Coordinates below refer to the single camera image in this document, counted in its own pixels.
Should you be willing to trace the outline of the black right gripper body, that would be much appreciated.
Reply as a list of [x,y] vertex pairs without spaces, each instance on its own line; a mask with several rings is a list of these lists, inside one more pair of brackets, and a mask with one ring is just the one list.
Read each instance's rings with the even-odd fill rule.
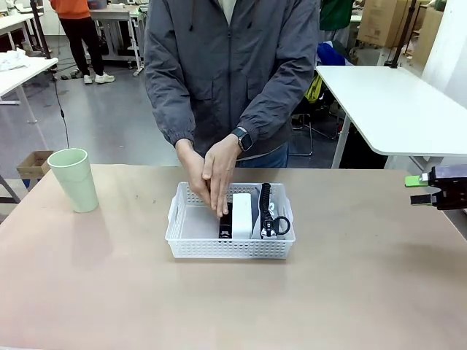
[[428,186],[439,189],[432,194],[438,210],[466,209],[466,165],[432,167]]

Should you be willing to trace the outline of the person's left hand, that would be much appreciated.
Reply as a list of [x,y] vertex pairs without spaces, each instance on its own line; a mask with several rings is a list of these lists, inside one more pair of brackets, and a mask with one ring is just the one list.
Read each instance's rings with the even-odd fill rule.
[[230,133],[214,144],[204,158],[202,176],[208,184],[209,205],[219,218],[228,213],[227,191],[241,151],[239,138]]

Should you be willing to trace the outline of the person's right hand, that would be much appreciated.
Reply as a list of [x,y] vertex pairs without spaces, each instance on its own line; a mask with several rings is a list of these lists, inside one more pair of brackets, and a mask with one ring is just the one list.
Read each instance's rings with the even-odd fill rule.
[[204,159],[193,148],[188,139],[180,139],[175,144],[177,157],[188,175],[190,189],[206,205],[210,205],[210,194],[207,182],[203,179]]

